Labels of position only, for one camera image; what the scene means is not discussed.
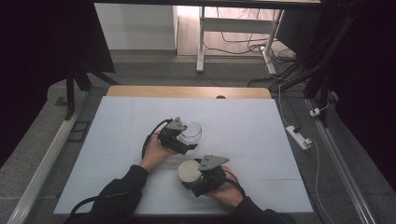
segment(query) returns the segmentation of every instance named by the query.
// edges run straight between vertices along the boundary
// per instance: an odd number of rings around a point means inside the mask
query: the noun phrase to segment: cylindrical object
[[[198,161],[183,161],[178,166],[178,178],[185,183],[193,183],[201,177],[201,172],[198,170]]]

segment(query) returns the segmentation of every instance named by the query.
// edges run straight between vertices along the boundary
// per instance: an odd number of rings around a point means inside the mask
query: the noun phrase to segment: power strip
[[[311,147],[311,139],[309,138],[303,138],[303,136],[300,133],[295,133],[294,132],[294,126],[289,126],[286,128],[286,131],[288,131],[288,134],[294,139],[294,141],[298,144],[298,146],[302,150],[306,150]]]

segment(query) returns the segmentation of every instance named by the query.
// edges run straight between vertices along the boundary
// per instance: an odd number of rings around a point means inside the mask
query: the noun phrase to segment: hand
[[[174,150],[161,146],[158,140],[158,133],[155,133],[151,136],[148,146],[146,147],[145,157],[139,165],[150,172],[165,161],[166,158],[176,154],[177,152]]]
[[[226,178],[234,181],[238,180],[236,175],[233,174],[228,166],[223,165],[221,167],[224,171],[226,171]],[[242,202],[242,200],[244,200],[244,197],[242,196],[242,193],[239,191],[239,189],[236,186],[227,182],[222,184],[217,189],[209,191],[207,194],[205,194],[205,196],[216,198],[221,203],[227,206],[231,206],[233,208],[235,208],[238,204]]]

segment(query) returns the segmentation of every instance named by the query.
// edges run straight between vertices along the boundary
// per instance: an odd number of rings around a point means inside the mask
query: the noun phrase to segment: black sleeve
[[[106,200],[98,200],[93,203],[91,212],[83,215],[74,215],[67,219],[65,223],[125,223],[132,217],[142,198],[141,189],[146,185],[148,175],[149,172],[142,167],[138,165],[131,166],[125,177],[111,181],[99,195],[130,193]]]
[[[262,211],[249,197],[246,197],[233,210],[233,216],[239,223],[249,224],[295,224],[290,216],[279,214],[274,210],[266,209]]]

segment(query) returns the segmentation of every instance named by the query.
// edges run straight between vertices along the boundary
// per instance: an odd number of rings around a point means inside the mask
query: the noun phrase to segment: white wall
[[[95,4],[109,49],[176,49],[177,7]]]

